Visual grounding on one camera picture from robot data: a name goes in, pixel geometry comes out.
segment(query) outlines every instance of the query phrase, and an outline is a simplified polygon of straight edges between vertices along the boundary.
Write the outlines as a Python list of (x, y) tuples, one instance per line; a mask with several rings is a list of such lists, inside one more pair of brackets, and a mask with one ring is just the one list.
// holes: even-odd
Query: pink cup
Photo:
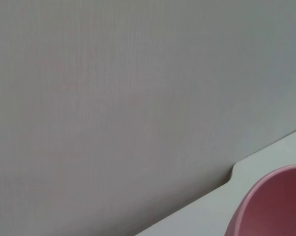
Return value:
[(243, 198), (225, 236), (296, 236), (296, 165), (261, 178)]

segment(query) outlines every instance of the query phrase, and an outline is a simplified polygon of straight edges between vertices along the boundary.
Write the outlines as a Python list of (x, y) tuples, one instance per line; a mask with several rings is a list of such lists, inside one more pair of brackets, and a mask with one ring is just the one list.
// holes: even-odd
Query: gray background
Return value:
[(296, 0), (0, 0), (0, 236), (133, 235), (296, 130)]

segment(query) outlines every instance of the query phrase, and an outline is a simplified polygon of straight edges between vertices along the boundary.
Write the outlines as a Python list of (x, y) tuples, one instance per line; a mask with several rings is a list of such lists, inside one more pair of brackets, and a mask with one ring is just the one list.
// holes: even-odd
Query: textured wall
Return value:
[(296, 0), (0, 0), (0, 235), (132, 235), (296, 129)]

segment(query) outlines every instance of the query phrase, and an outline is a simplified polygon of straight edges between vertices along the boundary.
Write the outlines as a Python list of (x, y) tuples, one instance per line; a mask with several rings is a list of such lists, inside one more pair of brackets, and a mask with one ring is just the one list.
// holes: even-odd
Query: bowl rim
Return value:
[(241, 226), (241, 223), (242, 223), (244, 212), (245, 212), (245, 210), (246, 210), (246, 208), (248, 206), (249, 201), (255, 195), (257, 190), (263, 184), (265, 184), (267, 181), (269, 181), (271, 178), (275, 177), (276, 175), (278, 175), (280, 173), (283, 173), (283, 172), (286, 172), (286, 171), (289, 171), (289, 170), (294, 170), (294, 169), (296, 169), (296, 164), (278, 168), (278, 169), (266, 174), (265, 176), (263, 176), (259, 181), (257, 181), (253, 185), (253, 187), (248, 191), (248, 193), (245, 195), (245, 197), (243, 198), (242, 202), (240, 203), (240, 205), (238, 207), (238, 214), (237, 214), (236, 220), (235, 220), (235, 227), (234, 227), (233, 236), (238, 236), (239, 235), (240, 226)]

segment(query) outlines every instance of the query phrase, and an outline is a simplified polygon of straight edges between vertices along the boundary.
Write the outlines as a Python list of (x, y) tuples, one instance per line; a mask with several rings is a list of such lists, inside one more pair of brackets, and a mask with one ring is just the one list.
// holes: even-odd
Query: white shelf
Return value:
[(237, 162), (229, 182), (137, 236), (223, 236), (249, 189), (264, 175), (296, 164), (296, 132)]

